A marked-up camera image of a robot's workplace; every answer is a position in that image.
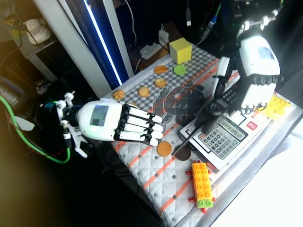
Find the quilted mat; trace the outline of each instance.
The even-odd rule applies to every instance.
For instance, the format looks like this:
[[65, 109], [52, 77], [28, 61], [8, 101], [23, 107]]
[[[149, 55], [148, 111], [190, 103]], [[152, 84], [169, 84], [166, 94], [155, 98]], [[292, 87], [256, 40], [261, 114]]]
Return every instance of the quilted mat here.
[[[166, 56], [153, 64], [152, 68], [140, 72], [117, 89], [125, 91], [123, 102], [136, 103], [139, 109], [155, 112], [162, 117], [165, 126], [162, 141], [168, 141], [174, 149], [182, 143], [178, 132], [193, 120], [201, 105], [210, 96], [218, 61], [206, 51], [193, 46], [192, 60], [184, 63], [187, 69], [184, 75], [178, 76], [174, 73], [176, 63]], [[155, 74], [153, 69], [157, 65], [165, 65], [167, 72]], [[166, 79], [166, 87], [155, 86], [154, 81], [158, 78]], [[138, 95], [138, 89], [142, 86], [150, 90], [150, 95], [146, 98]], [[176, 99], [174, 102], [167, 101], [172, 97]], [[188, 198], [194, 196], [194, 189], [191, 177], [185, 174], [191, 170], [193, 160], [198, 160], [193, 152], [189, 160], [180, 161], [172, 156], [159, 156], [156, 147], [145, 144], [124, 141], [115, 141], [113, 144], [120, 159], [137, 179], [166, 226], [193, 227], [199, 222], [204, 214], [194, 203], [188, 201]], [[211, 171], [214, 197], [222, 194], [258, 155], [250, 152], [247, 158], [243, 158], [244, 151], [245, 148], [219, 173]], [[241, 164], [233, 169], [229, 168], [239, 157]], [[222, 179], [221, 176], [225, 172], [230, 174]]]

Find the green lego brick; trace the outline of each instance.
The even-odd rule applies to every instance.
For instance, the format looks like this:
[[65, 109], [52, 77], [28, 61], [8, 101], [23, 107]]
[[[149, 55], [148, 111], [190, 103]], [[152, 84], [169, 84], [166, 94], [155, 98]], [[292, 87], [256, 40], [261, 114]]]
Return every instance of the green lego brick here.
[[211, 208], [213, 207], [213, 201], [211, 200], [198, 200], [197, 207], [199, 208]]

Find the pile of yellow pieces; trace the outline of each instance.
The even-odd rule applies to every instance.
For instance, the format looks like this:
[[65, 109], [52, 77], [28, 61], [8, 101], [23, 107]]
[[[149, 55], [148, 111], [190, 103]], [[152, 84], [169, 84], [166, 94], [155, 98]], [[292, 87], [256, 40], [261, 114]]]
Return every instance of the pile of yellow pieces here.
[[264, 116], [273, 120], [278, 120], [285, 114], [285, 109], [290, 106], [290, 103], [275, 95], [271, 97], [265, 110], [260, 111]]

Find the cookie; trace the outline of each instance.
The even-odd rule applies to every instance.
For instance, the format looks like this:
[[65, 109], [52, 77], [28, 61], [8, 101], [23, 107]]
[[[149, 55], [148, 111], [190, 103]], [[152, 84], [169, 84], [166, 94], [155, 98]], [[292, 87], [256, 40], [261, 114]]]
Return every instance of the cookie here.
[[155, 85], [156, 85], [156, 87], [165, 87], [165, 85], [166, 85], [166, 80], [163, 79], [163, 78], [156, 79], [156, 80], [155, 80]]
[[150, 91], [149, 91], [148, 87], [141, 87], [141, 88], [139, 88], [139, 90], [138, 90], [138, 94], [139, 94], [141, 97], [147, 97], [147, 96], [149, 96]]
[[174, 67], [174, 72], [177, 74], [177, 75], [183, 75], [185, 72], [186, 72], [186, 68], [184, 65], [180, 64], [180, 65], [177, 65], [176, 67]]
[[164, 73], [167, 71], [167, 68], [164, 65], [159, 65], [154, 69], [156, 74]]
[[159, 145], [157, 146], [158, 154], [163, 157], [168, 156], [171, 153], [171, 151], [172, 151], [171, 144], [166, 141], [159, 143]]
[[180, 161], [186, 161], [190, 158], [191, 156], [191, 150], [188, 146], [184, 145], [181, 150], [175, 154], [176, 158], [179, 159]]
[[112, 94], [112, 97], [115, 100], [121, 100], [124, 98], [124, 96], [125, 96], [125, 92], [123, 90], [117, 90]]

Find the green cable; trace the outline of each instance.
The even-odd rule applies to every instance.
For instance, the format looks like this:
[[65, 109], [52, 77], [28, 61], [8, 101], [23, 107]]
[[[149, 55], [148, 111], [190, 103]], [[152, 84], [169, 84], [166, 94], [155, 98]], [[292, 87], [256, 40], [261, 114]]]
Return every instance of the green cable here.
[[8, 110], [9, 112], [9, 115], [11, 117], [11, 120], [15, 126], [15, 129], [16, 129], [16, 132], [18, 133], [19, 137], [30, 147], [32, 148], [33, 150], [37, 151], [39, 154], [47, 157], [48, 159], [56, 162], [56, 163], [60, 163], [60, 164], [64, 164], [64, 163], [67, 163], [69, 160], [70, 160], [70, 157], [71, 157], [71, 150], [70, 148], [67, 148], [66, 149], [66, 153], [67, 153], [67, 157], [65, 160], [61, 161], [61, 160], [58, 160], [56, 158], [53, 158], [52, 156], [49, 156], [47, 155], [46, 153], [44, 153], [42, 150], [40, 150], [39, 148], [37, 148], [35, 145], [33, 145], [30, 141], [27, 140], [27, 138], [22, 134], [18, 124], [17, 124], [17, 121], [16, 121], [16, 118], [15, 118], [15, 115], [14, 115], [14, 112], [13, 110], [11, 109], [10, 105], [8, 104], [8, 102], [2, 97], [0, 96], [0, 101], [4, 104], [4, 106], [6, 107], [6, 109]]
[[219, 4], [219, 7], [218, 7], [218, 9], [217, 9], [217, 12], [216, 12], [216, 16], [218, 15], [218, 13], [219, 13], [219, 11], [220, 11], [220, 8], [221, 8], [221, 3]]

